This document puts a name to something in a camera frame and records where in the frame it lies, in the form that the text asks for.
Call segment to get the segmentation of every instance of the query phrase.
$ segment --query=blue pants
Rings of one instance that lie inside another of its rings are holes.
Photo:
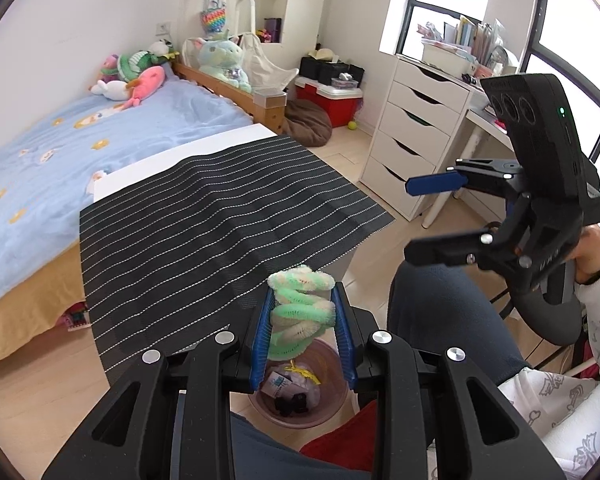
[[[388,329],[413,348],[442,354],[462,348],[495,383],[527,366],[509,330],[480,289],[461,269],[413,267],[403,262],[391,285]],[[427,439],[433,438],[430,407],[423,405]],[[277,443],[233,416],[237,480],[358,480],[369,473],[313,460]]]

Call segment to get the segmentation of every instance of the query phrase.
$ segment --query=blue blanket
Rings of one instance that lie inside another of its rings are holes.
[[[0,150],[0,298],[75,243],[94,180],[252,122],[228,100],[173,73],[139,107],[121,105],[86,97]]]

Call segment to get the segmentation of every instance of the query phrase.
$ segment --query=white drawer unit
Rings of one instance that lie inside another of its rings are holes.
[[[382,132],[376,134],[371,156],[404,180],[410,176],[433,173],[436,169],[435,164],[427,162],[415,150]]]
[[[420,197],[408,195],[402,177],[373,157],[369,157],[366,162],[362,182],[398,213],[406,216],[407,220],[411,220],[416,215]]]
[[[440,75],[428,68],[400,61],[394,80],[460,113],[469,97],[469,91],[449,78],[451,76]]]
[[[449,136],[415,114],[387,103],[379,129],[423,156],[434,166],[449,142]]]
[[[458,112],[402,83],[392,83],[388,101],[403,110],[408,110],[447,135],[453,132],[458,122]]]

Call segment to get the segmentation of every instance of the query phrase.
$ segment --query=black striped cloth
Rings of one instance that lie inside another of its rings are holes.
[[[243,334],[272,272],[321,268],[392,220],[288,137],[186,158],[89,206],[82,276],[109,382],[147,349]]]

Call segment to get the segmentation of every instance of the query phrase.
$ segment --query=drawer handle cutout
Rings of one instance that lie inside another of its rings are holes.
[[[408,112],[404,108],[400,108],[400,110],[402,110],[404,113],[406,113],[413,121],[416,121],[417,123],[422,124],[422,126],[432,126],[432,124],[427,123],[427,121],[425,121],[424,119],[421,119],[417,115],[414,115],[411,112]]]
[[[411,89],[411,91],[416,94],[420,99],[422,99],[423,101],[426,101],[427,103],[431,103],[432,105],[439,105],[440,102],[436,101],[433,97],[429,97],[428,95],[424,95],[422,92],[418,92],[417,90],[414,90],[413,88]]]
[[[406,180],[404,180],[400,175],[398,175],[397,173],[394,173],[393,171],[391,171],[388,167],[386,167],[384,164],[382,165],[383,168],[385,168],[389,173],[391,173],[395,178],[397,178],[398,180],[400,180],[401,182],[407,182]]]
[[[411,153],[411,155],[415,155],[415,156],[419,156],[422,157],[422,155],[420,155],[418,152],[414,152],[411,148],[409,148],[408,146],[405,146],[403,143],[401,143],[399,140],[395,140],[394,142],[400,146],[405,152]]]
[[[425,76],[435,79],[436,81],[440,81],[441,83],[449,83],[450,82],[449,79],[447,79],[443,75],[436,74],[435,72],[430,72],[429,70],[427,70],[426,68],[423,68],[421,66],[417,66],[416,68],[418,70],[420,70]]]

